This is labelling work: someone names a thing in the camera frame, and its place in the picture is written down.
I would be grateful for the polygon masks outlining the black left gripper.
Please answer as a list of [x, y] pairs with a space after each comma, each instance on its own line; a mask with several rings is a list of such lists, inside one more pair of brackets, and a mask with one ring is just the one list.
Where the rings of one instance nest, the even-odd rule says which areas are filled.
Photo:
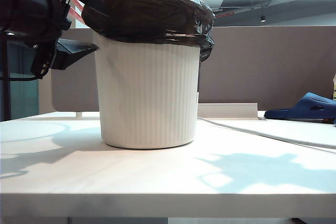
[[[104, 9], [102, 0], [79, 0], [93, 9]], [[61, 39], [68, 30], [70, 5], [67, 0], [26, 0], [26, 44], [34, 48], [31, 73], [43, 78], [49, 69], [65, 70], [99, 47], [88, 42]]]

